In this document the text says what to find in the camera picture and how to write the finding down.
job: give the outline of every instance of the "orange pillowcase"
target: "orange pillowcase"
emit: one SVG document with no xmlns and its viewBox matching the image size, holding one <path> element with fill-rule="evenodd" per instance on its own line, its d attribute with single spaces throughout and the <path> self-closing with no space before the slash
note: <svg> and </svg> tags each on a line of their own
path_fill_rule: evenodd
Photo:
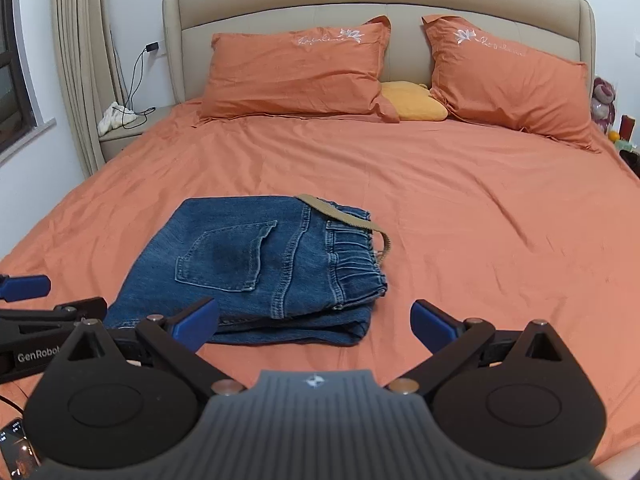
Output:
<svg viewBox="0 0 640 480">
<path fill-rule="evenodd" d="M 397 123 L 378 81 L 390 34 L 386 16 L 353 29 L 214 34 L 200 117 L 366 115 Z"/>
<path fill-rule="evenodd" d="M 459 16 L 422 22 L 435 60 L 431 95 L 451 114 L 598 151 L 584 63 L 502 40 Z"/>
</svg>

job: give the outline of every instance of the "phone screen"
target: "phone screen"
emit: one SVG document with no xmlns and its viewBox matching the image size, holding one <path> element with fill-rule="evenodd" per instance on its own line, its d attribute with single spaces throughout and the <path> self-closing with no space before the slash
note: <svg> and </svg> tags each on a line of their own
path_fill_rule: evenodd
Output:
<svg viewBox="0 0 640 480">
<path fill-rule="evenodd" d="M 0 431 L 0 451 L 12 479 L 29 478 L 38 468 L 31 443 L 24 436 L 21 418 L 15 418 Z"/>
</svg>

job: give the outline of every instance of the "tan belt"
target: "tan belt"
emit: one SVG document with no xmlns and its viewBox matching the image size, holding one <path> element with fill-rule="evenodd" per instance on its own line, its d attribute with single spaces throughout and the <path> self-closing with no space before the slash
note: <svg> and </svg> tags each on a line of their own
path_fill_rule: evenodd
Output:
<svg viewBox="0 0 640 480">
<path fill-rule="evenodd" d="M 302 200 L 302 202 L 321 212 L 323 215 L 339 220 L 340 222 L 343 222 L 347 225 L 379 232 L 382 235 L 382 239 L 385 241 L 385 247 L 381 251 L 377 251 L 376 253 L 376 259 L 378 260 L 378 263 L 382 263 L 382 260 L 385 259 L 386 255 L 391 250 L 391 238 L 389 238 L 389 235 L 386 234 L 375 222 L 363 220 L 362 218 L 358 218 L 357 216 L 344 213 L 339 209 L 336 209 L 334 206 L 328 204 L 327 202 L 316 198 L 315 196 L 302 194 L 297 195 L 296 198 L 299 198 L 300 200 Z"/>
</svg>

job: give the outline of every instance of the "white cloth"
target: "white cloth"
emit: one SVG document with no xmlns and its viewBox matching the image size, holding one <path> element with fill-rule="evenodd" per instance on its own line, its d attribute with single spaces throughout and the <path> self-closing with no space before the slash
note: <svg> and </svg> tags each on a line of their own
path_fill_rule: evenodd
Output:
<svg viewBox="0 0 640 480">
<path fill-rule="evenodd" d="M 104 115 L 98 123 L 98 136 L 101 137 L 108 131 L 115 130 L 123 124 L 129 124 L 130 122 L 135 121 L 136 117 L 137 115 L 135 112 L 114 101 L 104 111 Z"/>
</svg>

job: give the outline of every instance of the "curtain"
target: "curtain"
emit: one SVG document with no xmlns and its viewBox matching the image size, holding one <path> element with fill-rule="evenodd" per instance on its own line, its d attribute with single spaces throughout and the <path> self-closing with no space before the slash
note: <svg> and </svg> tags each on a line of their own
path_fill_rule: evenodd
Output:
<svg viewBox="0 0 640 480">
<path fill-rule="evenodd" d="M 124 102 L 104 0 L 52 0 L 54 48 L 71 133 L 85 176 L 104 164 L 97 123 Z"/>
</svg>

